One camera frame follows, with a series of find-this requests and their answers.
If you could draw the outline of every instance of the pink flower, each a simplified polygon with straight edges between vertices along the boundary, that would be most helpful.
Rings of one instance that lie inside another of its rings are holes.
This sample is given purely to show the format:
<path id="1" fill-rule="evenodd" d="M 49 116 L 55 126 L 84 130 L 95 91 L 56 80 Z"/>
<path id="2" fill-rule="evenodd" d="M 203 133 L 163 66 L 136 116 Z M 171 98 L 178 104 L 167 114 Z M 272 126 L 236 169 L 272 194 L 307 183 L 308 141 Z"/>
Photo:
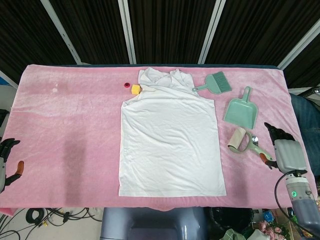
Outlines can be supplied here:
<path id="1" fill-rule="evenodd" d="M 285 237 L 284 237 L 283 235 L 279 234 L 279 235 L 278 235 L 278 239 L 279 239 L 279 240 L 285 240 Z"/>
<path id="2" fill-rule="evenodd" d="M 280 228 L 280 227 L 276 227 L 276 228 L 274 229 L 274 231 L 275 231 L 276 233 L 280 234 L 280 233 L 281 233 L 281 228 Z"/>
<path id="3" fill-rule="evenodd" d="M 264 233 L 270 236 L 270 240 L 276 240 L 276 234 L 274 233 L 274 230 L 271 227 L 268 228 L 267 231 L 265 231 Z"/>
<path id="4" fill-rule="evenodd" d="M 267 224 L 267 221 L 259 222 L 259 230 L 264 233 L 266 231 Z"/>

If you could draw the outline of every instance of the dustpan handle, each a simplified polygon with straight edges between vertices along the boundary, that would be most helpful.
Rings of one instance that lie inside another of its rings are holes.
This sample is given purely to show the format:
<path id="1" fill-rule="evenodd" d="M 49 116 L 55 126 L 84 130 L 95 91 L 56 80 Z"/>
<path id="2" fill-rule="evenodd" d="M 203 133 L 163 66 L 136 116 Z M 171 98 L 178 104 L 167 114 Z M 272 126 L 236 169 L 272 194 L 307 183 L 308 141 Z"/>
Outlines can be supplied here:
<path id="1" fill-rule="evenodd" d="M 251 87 L 246 86 L 243 92 L 243 97 L 242 97 L 242 101 L 245 101 L 246 103 L 249 100 L 249 96 L 250 96 L 250 92 L 251 92 Z"/>
<path id="2" fill-rule="evenodd" d="M 197 91 L 204 90 L 207 88 L 208 88 L 207 84 L 204 84 L 204 85 L 196 86 L 196 87 L 192 88 L 192 91 L 197 92 Z"/>

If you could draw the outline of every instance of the robotic hand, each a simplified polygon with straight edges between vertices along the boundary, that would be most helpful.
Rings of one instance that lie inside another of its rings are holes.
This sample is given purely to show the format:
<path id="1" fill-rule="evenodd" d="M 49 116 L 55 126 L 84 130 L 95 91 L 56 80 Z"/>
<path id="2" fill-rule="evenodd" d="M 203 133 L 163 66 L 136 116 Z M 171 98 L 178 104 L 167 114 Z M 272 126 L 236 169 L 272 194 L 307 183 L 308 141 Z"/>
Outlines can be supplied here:
<path id="1" fill-rule="evenodd" d="M 276 162 L 269 161 L 264 156 L 260 157 L 266 165 L 279 168 L 279 170 L 284 173 L 275 185 L 274 195 L 276 203 L 287 216 L 282 210 L 277 198 L 278 184 L 286 177 L 286 189 L 300 225 L 298 225 L 298 227 L 307 230 L 307 232 L 311 232 L 312 235 L 320 239 L 320 213 L 308 180 L 302 176 L 307 173 L 307 165 L 301 145 L 295 141 L 291 134 L 284 130 L 276 128 L 266 122 L 264 125 L 268 128 L 274 146 Z"/>
<path id="2" fill-rule="evenodd" d="M 17 145 L 18 143 L 20 143 L 20 141 L 15 140 L 14 138 L 8 138 L 3 142 L 1 142 L 1 137 L 0 137 L 0 193 L 2 193 L 5 190 L 6 186 L 9 186 L 15 180 L 20 178 L 24 171 L 24 162 L 20 161 L 18 163 L 15 174 L 13 174 L 10 177 L 6 176 L 6 162 L 11 152 L 11 148 L 14 145 Z"/>

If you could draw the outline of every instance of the pink blanket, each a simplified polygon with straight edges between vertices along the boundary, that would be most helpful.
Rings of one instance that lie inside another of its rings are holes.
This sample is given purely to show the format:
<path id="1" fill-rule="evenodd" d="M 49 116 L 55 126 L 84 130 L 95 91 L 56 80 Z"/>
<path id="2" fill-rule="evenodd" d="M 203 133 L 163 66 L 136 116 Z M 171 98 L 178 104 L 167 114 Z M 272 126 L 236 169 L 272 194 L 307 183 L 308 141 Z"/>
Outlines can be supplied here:
<path id="1" fill-rule="evenodd" d="M 199 92 L 215 100 L 227 196 L 118 196 L 121 104 L 133 97 L 124 84 L 137 84 L 141 69 L 146 67 L 29 65 L 22 75 L 4 136 L 21 140 L 8 159 L 7 174 L 15 172 L 20 160 L 24 161 L 24 174 L 0 194 L 0 207 L 277 208 L 274 187 L 282 174 L 270 170 L 251 151 L 229 151 L 227 143 L 237 126 L 223 121 L 228 102 L 242 97 L 244 88 L 251 86 L 250 100 L 259 108 L 252 132 L 258 136 L 259 145 L 275 156 L 264 126 L 268 122 L 291 133 L 305 149 L 283 72 L 276 69 L 179 67 L 192 74 L 196 86 L 204 83 L 206 75 L 223 71 L 232 87 L 221 95 Z M 176 67 L 155 69 L 169 72 Z M 306 176 L 316 194 L 311 171 Z M 291 205 L 284 182 L 278 198 L 283 206 Z"/>

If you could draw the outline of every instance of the yellow sponge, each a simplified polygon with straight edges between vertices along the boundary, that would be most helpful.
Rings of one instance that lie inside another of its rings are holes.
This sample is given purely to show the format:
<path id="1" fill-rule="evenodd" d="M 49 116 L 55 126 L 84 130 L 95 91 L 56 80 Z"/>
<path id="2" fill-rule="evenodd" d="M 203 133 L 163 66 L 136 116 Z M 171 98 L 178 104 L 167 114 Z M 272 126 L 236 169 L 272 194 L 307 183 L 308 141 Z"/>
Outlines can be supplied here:
<path id="1" fill-rule="evenodd" d="M 140 85 L 133 84 L 131 88 L 131 93 L 138 95 L 140 93 Z"/>

